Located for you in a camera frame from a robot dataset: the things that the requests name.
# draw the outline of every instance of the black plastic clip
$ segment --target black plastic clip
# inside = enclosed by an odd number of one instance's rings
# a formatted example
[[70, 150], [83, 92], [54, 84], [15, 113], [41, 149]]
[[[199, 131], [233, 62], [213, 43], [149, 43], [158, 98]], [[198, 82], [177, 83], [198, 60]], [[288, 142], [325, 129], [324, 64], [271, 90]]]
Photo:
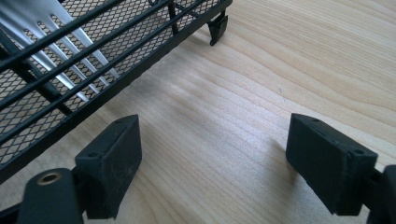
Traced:
[[210, 35], [212, 40], [210, 40], [210, 46], [214, 46], [220, 38], [223, 36], [227, 28], [228, 16], [225, 15], [225, 10], [221, 11], [221, 14], [215, 18], [213, 21], [207, 22], [209, 26]]

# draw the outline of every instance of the wood grain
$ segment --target wood grain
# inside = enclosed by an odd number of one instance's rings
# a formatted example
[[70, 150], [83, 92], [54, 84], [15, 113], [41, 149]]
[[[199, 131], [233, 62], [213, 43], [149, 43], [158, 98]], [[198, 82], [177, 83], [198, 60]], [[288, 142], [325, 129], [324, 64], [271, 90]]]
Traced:
[[396, 163], [396, 2], [236, 0], [225, 36], [206, 27], [0, 187], [74, 156], [138, 114], [144, 158], [117, 220], [87, 223], [364, 223], [337, 217], [285, 160], [290, 113], [322, 119]]

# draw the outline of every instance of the black metal mesh rack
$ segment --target black metal mesh rack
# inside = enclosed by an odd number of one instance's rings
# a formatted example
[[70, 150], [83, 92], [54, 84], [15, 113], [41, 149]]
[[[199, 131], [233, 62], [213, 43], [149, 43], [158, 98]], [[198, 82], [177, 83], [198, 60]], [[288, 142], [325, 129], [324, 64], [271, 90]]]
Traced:
[[[232, 0], [68, 0], [62, 2], [73, 21], [21, 48], [0, 30], [0, 184], [40, 155], [91, 113], [127, 87], [185, 38], [223, 12]], [[73, 35], [81, 27], [93, 44]], [[78, 48], [72, 52], [62, 41]], [[50, 49], [55, 44], [67, 56]], [[97, 50], [108, 63], [92, 56]], [[34, 55], [43, 51], [56, 63], [46, 69]], [[87, 59], [95, 68], [87, 68]], [[86, 78], [76, 75], [75, 66]], [[67, 88], [57, 76], [74, 84]]]

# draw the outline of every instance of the metal bar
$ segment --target metal bar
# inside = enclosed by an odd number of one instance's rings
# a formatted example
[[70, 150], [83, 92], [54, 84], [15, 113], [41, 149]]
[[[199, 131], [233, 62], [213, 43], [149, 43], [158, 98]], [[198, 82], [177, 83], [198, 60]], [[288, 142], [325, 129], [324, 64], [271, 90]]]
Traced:
[[[179, 4], [179, 3], [175, 3], [175, 8], [177, 8], [177, 9], [179, 9], [179, 10], [181, 10], [181, 11], [183, 11], [183, 10], [186, 9], [185, 7], [183, 7], [183, 6], [182, 6], [181, 4]], [[198, 14], [198, 13], [196, 13], [196, 12], [194, 12], [194, 11], [190, 12], [189, 15], [193, 16], [194, 18], [198, 18], [198, 17], [201, 16], [200, 14]]]
[[[170, 1], [168, 5], [169, 19], [172, 20], [176, 16], [175, 0], [169, 0], [169, 1]], [[173, 35], [177, 35], [178, 33], [177, 22], [172, 24], [172, 33]]]
[[151, 6], [154, 6], [154, 2], [152, 2], [151, 0], [148, 0], [148, 3], [149, 3]]
[[209, 9], [202, 14], [197, 20], [193, 21], [189, 26], [181, 30], [177, 35], [168, 40], [167, 43], [159, 46], [152, 51], [147, 58], [140, 63], [137, 63], [120, 79], [115, 80], [105, 91], [102, 91], [97, 99], [90, 101], [83, 105], [79, 111], [75, 112], [73, 117], [68, 117], [53, 128], [53, 131], [45, 133], [40, 141], [30, 145], [19, 156], [11, 158], [7, 164], [0, 168], [0, 184], [4, 183], [8, 178], [17, 173], [21, 168], [28, 164], [32, 159], [43, 153], [48, 147], [52, 146], [65, 134], [77, 127], [90, 114], [95, 112], [98, 108], [109, 101], [114, 95], [118, 94], [125, 87], [129, 86], [132, 81], [140, 77], [142, 73], [148, 70], [153, 64], [158, 62], [170, 50], [177, 47], [184, 39], [193, 34], [207, 21], [218, 15], [224, 8], [228, 7], [233, 0], [224, 0], [219, 2], [216, 6]]
[[65, 35], [71, 33], [72, 31], [76, 30], [78, 27], [81, 27], [88, 21], [93, 20], [100, 14], [105, 13], [110, 8], [116, 6], [117, 4], [123, 2], [125, 0], [110, 0], [104, 2], [101, 6], [97, 7], [95, 10], [89, 11], [86, 14], [82, 15], [81, 17], [75, 19], [74, 21], [66, 24], [62, 29], [59, 29], [53, 32], [51, 35], [48, 35], [42, 39], [37, 40], [35, 44], [27, 47], [25, 50], [12, 55], [10, 58], [3, 60], [0, 62], [0, 73], [6, 71], [13, 63], [17, 61], [22, 61], [28, 58], [30, 55], [37, 53], [44, 47], [54, 43], [55, 41], [61, 39]]
[[114, 38], [120, 36], [125, 31], [128, 31], [131, 27], [137, 25], [139, 22], [143, 21], [145, 18], [149, 17], [150, 15], [154, 14], [159, 9], [161, 9], [165, 6], [167, 6], [167, 2], [163, 1], [160, 4], [150, 8], [146, 13], [141, 14], [141, 15], [135, 17], [133, 20], [126, 22], [121, 27], [119, 27], [117, 30], [111, 32], [108, 35], [105, 35], [100, 40], [96, 41], [92, 45], [90, 45], [87, 48], [85, 48], [84, 50], [82, 50], [80, 53], [77, 53], [76, 55], [70, 57], [69, 60], [65, 61], [64, 63], [59, 64], [54, 69], [50, 70], [44, 77], [39, 78], [35, 82], [29, 83], [24, 88], [22, 88], [18, 91], [15, 91], [12, 95], [9, 95], [8, 97], [6, 97], [5, 99], [3, 99], [0, 102], [0, 110], [3, 110], [7, 106], [12, 105], [13, 103], [17, 102], [18, 100], [20, 100], [23, 96], [25, 96], [29, 92], [34, 91], [39, 85], [43, 85], [45, 82], [50, 81], [52, 78], [54, 78], [57, 75], [59, 75], [60, 73], [62, 73], [62, 71], [73, 66], [75, 63], [81, 61], [89, 54], [95, 52], [96, 50], [101, 48], [106, 43], [108, 43], [111, 40], [113, 40]]
[[[0, 30], [0, 39], [2, 39], [2, 43], [4, 47], [10, 52], [10, 53], [16, 53], [18, 52], [18, 48], [12, 43], [11, 40], [9, 40], [6, 36], [6, 34], [3, 33], [3, 31]], [[3, 58], [9, 57], [8, 52], [6, 52], [4, 49], [0, 48], [0, 58], [3, 60]], [[28, 68], [23, 68], [21, 64], [26, 64]], [[43, 76], [38, 69], [32, 65], [31, 62], [25, 61], [22, 62], [19, 66], [11, 67], [11, 69], [19, 76], [21, 77], [24, 81], [27, 83], [31, 83], [36, 80], [36, 77]], [[33, 76], [31, 73], [28, 72], [28, 70], [31, 70], [35, 75]], [[44, 97], [46, 98], [49, 102], [53, 102], [54, 99], [57, 99], [61, 96], [61, 93], [58, 92], [58, 90], [49, 82], [45, 83], [43, 86], [40, 86], [37, 88], [37, 91]], [[63, 112], [66, 115], [71, 114], [73, 111], [71, 111], [66, 105], [59, 105], [58, 109]]]

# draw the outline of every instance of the screw hole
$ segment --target screw hole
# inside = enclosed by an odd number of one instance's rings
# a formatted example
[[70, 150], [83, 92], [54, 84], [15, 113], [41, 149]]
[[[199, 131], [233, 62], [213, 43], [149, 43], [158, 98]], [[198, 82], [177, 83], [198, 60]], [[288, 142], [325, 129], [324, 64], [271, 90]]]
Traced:
[[48, 173], [46, 175], [41, 176], [37, 180], [37, 184], [41, 185], [41, 186], [52, 184], [52, 183], [58, 181], [60, 178], [61, 178], [60, 173]]

